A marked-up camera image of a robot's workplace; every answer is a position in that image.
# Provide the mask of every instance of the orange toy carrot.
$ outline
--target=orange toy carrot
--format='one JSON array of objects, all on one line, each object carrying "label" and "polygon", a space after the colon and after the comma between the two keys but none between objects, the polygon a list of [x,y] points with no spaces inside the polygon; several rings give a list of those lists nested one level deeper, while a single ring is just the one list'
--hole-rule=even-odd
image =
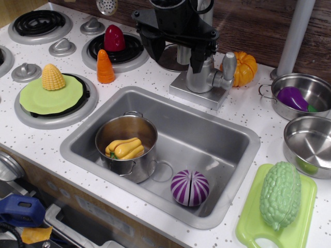
[{"label": "orange toy carrot", "polygon": [[105,50],[100,49],[97,60],[97,78],[103,84],[111,83],[115,80],[115,73]]}]

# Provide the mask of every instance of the purple toy eggplant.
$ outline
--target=purple toy eggplant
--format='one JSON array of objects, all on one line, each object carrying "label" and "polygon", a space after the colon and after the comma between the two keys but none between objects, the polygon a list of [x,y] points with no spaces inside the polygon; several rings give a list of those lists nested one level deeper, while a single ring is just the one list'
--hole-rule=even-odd
[{"label": "purple toy eggplant", "polygon": [[317,110],[304,99],[300,90],[292,86],[281,89],[277,95],[277,99],[295,110],[317,112]]}]

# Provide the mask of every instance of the pot handle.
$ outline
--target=pot handle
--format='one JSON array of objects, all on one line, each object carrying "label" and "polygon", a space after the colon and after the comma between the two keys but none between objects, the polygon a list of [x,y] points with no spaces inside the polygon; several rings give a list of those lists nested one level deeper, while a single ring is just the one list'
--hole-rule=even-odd
[{"label": "pot handle", "polygon": [[273,97],[267,97],[267,96],[265,96],[265,95],[263,95],[263,94],[261,93],[261,88],[264,87],[264,86],[271,86],[271,84],[261,84],[260,87],[259,87],[259,94],[260,94],[262,97],[269,98],[269,99],[271,99],[271,100],[275,100],[275,101],[277,102],[277,99],[276,99],[276,98],[273,98]]},{"label": "pot handle", "polygon": [[143,114],[141,112],[138,112],[138,111],[127,111],[125,112],[123,115],[127,115],[129,113],[134,113],[134,114],[138,114],[138,115],[141,115],[141,117],[143,117]]},{"label": "pot handle", "polygon": [[135,167],[137,163],[135,161],[133,161],[133,165],[132,165],[132,168],[131,168],[131,171],[128,173],[128,174],[120,174],[120,176],[129,176],[132,174],[132,171],[133,171],[133,168]]}]

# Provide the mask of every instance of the metal strainer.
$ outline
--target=metal strainer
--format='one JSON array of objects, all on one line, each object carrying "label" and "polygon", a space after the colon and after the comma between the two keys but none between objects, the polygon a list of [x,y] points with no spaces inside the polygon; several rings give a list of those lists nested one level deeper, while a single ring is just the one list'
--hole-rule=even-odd
[{"label": "metal strainer", "polygon": [[118,0],[96,0],[97,7],[105,16],[115,14],[117,10]]}]

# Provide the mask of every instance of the green cutting board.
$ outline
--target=green cutting board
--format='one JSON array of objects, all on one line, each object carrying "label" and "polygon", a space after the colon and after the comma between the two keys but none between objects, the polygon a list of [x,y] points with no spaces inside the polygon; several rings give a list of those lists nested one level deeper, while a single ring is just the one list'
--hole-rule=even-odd
[{"label": "green cutting board", "polygon": [[255,242],[258,238],[268,239],[279,248],[304,248],[317,193],[316,183],[311,178],[300,175],[302,188],[299,213],[289,226],[274,231],[265,223],[260,213],[263,181],[272,166],[272,164],[263,164],[258,169],[237,224],[236,236],[248,248],[259,248],[260,246]]}]

